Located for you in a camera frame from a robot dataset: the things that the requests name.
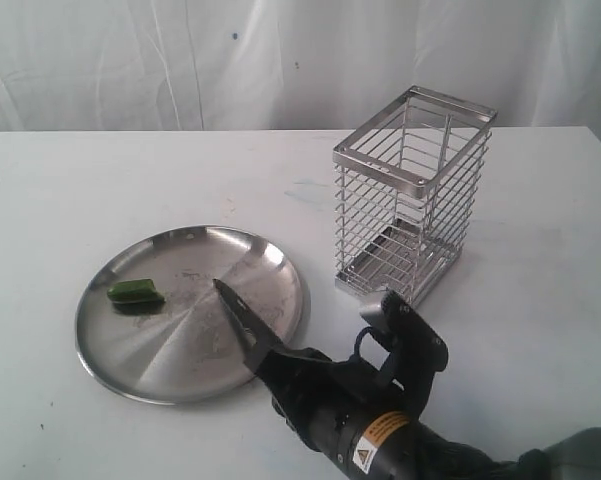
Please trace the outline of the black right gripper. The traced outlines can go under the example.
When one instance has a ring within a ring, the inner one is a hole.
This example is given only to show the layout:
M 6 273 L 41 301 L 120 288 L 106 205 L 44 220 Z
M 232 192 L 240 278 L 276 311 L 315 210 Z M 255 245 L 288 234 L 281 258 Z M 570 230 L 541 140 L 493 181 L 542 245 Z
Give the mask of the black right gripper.
M 375 383 L 379 369 L 366 360 L 334 362 L 311 347 L 274 348 L 255 352 L 252 366 L 287 425 L 333 464 L 410 463 L 410 412 L 398 388 Z

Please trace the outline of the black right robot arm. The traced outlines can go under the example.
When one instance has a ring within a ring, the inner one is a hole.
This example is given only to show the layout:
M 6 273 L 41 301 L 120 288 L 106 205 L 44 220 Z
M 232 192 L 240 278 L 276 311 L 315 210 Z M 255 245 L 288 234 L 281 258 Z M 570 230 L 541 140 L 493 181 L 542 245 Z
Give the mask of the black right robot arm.
M 498 461 L 420 422 L 409 391 L 378 384 L 357 355 L 266 348 L 244 362 L 300 440 L 349 479 L 601 479 L 601 428 Z

